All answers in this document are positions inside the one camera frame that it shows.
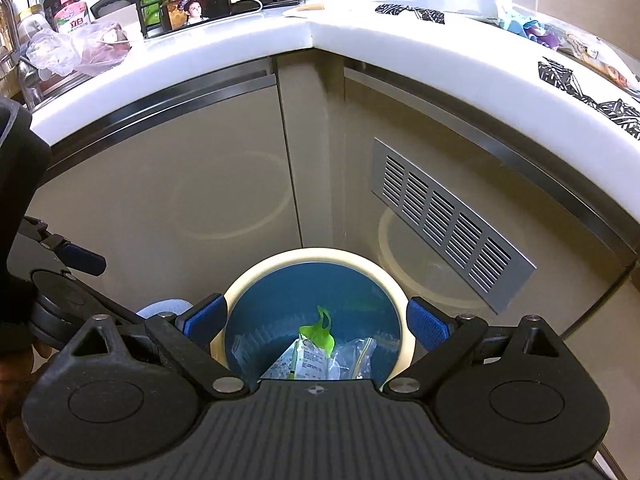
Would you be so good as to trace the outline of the light blue floral box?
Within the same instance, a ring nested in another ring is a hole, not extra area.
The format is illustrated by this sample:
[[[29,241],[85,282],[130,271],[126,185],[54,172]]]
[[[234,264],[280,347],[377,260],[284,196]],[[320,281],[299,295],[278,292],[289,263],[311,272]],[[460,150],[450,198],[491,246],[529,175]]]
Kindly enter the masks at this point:
[[[335,360],[305,336],[283,352],[262,379],[274,380],[339,380],[341,369]]]

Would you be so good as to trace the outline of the green snack wrapper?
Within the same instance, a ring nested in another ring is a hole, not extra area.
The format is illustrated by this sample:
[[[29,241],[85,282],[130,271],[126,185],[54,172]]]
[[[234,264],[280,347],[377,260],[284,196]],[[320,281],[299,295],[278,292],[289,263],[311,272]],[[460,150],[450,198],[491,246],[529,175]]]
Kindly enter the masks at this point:
[[[303,325],[298,329],[300,336],[311,341],[317,348],[324,351],[329,358],[332,356],[335,340],[331,334],[332,318],[329,311],[318,306],[318,321],[312,325]]]

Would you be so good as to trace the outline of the clear plastic bag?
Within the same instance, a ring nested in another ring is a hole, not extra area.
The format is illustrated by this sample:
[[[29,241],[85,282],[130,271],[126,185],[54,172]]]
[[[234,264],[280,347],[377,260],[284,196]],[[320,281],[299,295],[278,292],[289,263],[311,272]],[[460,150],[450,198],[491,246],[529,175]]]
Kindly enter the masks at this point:
[[[371,361],[376,340],[354,339],[337,346],[329,360],[329,380],[357,380],[371,377]]]

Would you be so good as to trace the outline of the white yellow snack bag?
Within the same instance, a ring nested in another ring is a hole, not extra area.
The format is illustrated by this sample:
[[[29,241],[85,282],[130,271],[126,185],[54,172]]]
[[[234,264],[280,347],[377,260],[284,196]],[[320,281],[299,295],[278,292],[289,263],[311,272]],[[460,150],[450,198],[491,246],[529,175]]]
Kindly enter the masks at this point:
[[[598,50],[590,48],[574,34],[567,34],[561,40],[558,50],[569,58],[574,58],[577,62],[585,65],[598,73],[600,76],[616,84],[628,93],[639,91],[639,83],[629,68],[620,69],[622,63],[612,63],[608,61]]]

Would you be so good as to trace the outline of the blue trash bin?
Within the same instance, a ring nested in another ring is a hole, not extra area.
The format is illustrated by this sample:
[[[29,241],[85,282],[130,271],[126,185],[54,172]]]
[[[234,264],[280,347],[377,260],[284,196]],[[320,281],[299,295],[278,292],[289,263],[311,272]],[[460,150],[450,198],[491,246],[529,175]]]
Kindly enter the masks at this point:
[[[381,387],[411,364],[416,338],[409,299],[376,263],[334,248],[281,252],[241,274],[224,292],[228,318],[210,355],[254,386],[299,335],[322,322],[336,348],[376,341],[370,378]]]

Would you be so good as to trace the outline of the light blue slipper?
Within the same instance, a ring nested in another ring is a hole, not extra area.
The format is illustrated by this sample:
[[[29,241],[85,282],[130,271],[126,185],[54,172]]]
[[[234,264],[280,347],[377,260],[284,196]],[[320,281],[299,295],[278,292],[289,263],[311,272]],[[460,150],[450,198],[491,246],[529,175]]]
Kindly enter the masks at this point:
[[[193,304],[190,301],[183,299],[165,299],[149,304],[148,306],[140,309],[137,315],[140,318],[152,318],[154,315],[159,315],[165,312],[174,314],[175,316],[182,315],[187,310],[190,310]]]

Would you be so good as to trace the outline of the cabinet vent grille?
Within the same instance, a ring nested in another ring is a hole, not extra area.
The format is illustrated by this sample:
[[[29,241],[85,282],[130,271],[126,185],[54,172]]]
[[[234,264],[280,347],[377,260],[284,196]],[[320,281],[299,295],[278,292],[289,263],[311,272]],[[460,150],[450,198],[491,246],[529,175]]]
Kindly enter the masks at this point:
[[[378,139],[371,191],[498,314],[536,271],[532,260],[463,200]]]

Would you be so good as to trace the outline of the plastic bag with meat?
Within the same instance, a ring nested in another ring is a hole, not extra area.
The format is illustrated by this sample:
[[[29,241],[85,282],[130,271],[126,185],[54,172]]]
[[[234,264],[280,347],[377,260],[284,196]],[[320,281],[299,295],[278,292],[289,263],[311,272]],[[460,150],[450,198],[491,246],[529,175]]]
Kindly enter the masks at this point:
[[[125,31],[118,23],[82,26],[72,32],[37,32],[26,50],[26,58],[38,70],[58,76],[71,73],[95,77],[119,65],[131,50]]]

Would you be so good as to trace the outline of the clear lidded jar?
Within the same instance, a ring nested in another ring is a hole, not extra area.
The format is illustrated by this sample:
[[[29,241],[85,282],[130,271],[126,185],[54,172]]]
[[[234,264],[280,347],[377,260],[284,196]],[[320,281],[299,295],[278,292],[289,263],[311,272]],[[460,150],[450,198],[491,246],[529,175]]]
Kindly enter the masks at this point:
[[[17,15],[18,18],[18,38],[21,44],[28,44],[37,32],[43,29],[50,29],[51,25],[44,14],[43,6],[35,4]]]

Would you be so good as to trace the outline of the pink soap dispenser bottle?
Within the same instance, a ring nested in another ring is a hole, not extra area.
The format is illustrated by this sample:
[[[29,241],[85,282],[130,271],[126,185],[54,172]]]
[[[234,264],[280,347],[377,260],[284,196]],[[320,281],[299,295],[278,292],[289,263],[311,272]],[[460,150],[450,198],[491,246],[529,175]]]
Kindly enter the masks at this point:
[[[87,3],[77,0],[60,0],[60,8],[54,14],[58,32],[68,34],[91,24]]]

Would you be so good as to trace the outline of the white patterned cloth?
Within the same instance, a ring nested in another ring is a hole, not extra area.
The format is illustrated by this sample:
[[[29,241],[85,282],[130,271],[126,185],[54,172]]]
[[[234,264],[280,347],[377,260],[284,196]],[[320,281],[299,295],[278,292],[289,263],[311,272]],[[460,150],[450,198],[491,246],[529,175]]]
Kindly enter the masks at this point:
[[[624,92],[562,54],[448,13],[442,24],[372,3],[298,6],[319,50],[426,84],[551,145],[622,141],[639,145],[639,107]]]

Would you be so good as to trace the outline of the smartphone showing video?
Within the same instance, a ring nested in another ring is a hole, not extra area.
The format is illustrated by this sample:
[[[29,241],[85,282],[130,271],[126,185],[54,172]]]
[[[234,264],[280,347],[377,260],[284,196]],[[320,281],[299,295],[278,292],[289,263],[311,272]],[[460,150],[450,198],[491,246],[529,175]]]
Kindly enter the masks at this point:
[[[160,6],[160,24],[164,32],[228,18],[230,15],[231,0],[168,0]]]

